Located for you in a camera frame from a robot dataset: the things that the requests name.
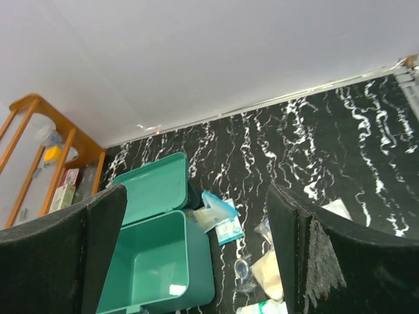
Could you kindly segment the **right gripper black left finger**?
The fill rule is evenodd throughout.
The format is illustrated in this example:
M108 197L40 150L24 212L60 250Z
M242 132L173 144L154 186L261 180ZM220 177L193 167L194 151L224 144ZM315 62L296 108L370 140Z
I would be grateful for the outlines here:
M1 230L1 312L95 313L126 206L116 185Z

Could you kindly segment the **beige gauze bag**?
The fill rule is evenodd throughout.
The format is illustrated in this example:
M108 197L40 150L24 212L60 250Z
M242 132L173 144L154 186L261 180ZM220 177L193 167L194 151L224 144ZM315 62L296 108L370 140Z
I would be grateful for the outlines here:
M251 273L264 290L275 301L283 300L283 287L274 249L269 250L250 267Z

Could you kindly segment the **blue cotton swab bag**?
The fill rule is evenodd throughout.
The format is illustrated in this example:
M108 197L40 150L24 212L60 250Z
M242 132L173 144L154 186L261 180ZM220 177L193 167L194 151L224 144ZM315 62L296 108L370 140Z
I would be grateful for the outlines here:
M201 197L204 206L192 211L192 219L205 232L212 230L225 220L238 216L238 212L233 205L220 199L215 194L203 191Z

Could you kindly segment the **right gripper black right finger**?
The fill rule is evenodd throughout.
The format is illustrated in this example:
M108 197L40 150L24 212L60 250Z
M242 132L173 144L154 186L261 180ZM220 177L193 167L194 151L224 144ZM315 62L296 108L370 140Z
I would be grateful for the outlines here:
M272 184L268 219L289 313L417 313L418 242Z

